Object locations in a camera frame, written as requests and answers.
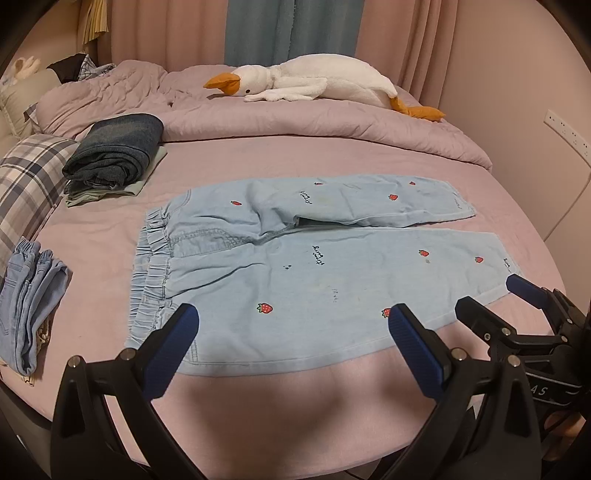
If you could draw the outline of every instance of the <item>bed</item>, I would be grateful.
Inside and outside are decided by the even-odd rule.
[[[138,85],[158,78],[155,96],[108,108],[95,102],[83,115],[79,112],[84,108],[64,109],[75,99],[84,103],[96,94],[92,92],[98,80],[93,79],[86,86],[80,82],[82,86],[54,89],[38,105],[39,122],[51,133],[70,138],[79,138],[100,118],[153,112],[165,124],[168,150],[138,197],[73,208],[62,202],[37,237],[68,265],[72,280],[54,312],[51,341],[40,353],[34,385],[6,367],[0,367],[0,373],[48,419],[68,358],[82,355],[86,361],[98,361],[113,358],[123,348],[133,257],[145,212],[194,187],[245,178],[359,173],[445,180],[477,215],[439,226],[496,233],[526,278],[564,289],[544,242],[491,175],[487,156],[449,124],[327,99],[246,105],[201,88],[208,77],[228,71],[226,66],[191,67],[168,76],[161,67],[143,62],[127,61],[118,69],[113,72],[124,71],[121,75],[127,79],[139,75]],[[67,101],[66,92],[72,95]],[[413,104],[412,97],[402,95]],[[245,113],[246,106],[254,110]],[[489,307],[520,333],[549,331],[541,312],[512,295]],[[439,335],[449,346],[486,358],[486,345],[459,322],[440,329]],[[109,405],[130,455],[141,461],[116,404]],[[421,395],[396,348],[287,374],[177,374],[166,395],[154,402],[192,461],[208,477],[224,479],[302,478],[370,462],[409,444],[433,405]]]

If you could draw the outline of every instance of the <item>goose orange beak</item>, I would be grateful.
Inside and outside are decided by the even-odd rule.
[[[220,73],[209,79],[203,88],[219,88],[226,95],[234,95],[240,88],[240,77],[234,73]]]

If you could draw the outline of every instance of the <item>dark clothing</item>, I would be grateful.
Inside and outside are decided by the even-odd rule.
[[[66,179],[92,188],[120,189],[144,174],[163,130],[162,122],[148,113],[101,120],[92,126],[62,172]]]
[[[52,63],[47,68],[53,70],[62,83],[77,82],[80,67],[82,67],[85,57],[85,53],[77,53],[76,55]]]

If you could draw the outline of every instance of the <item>cream pillow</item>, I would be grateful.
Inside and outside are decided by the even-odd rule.
[[[12,130],[4,119],[4,115],[0,114],[0,158],[10,150],[16,143],[18,138],[12,134]]]
[[[49,90],[61,85],[60,79],[51,69],[41,70],[0,93],[0,111],[13,136],[18,139],[33,134],[31,122],[25,121],[23,112]]]

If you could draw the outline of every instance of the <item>red strawberry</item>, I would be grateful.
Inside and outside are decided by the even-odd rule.
[[[271,313],[273,311],[273,307],[268,303],[260,303],[256,309],[261,313]]]

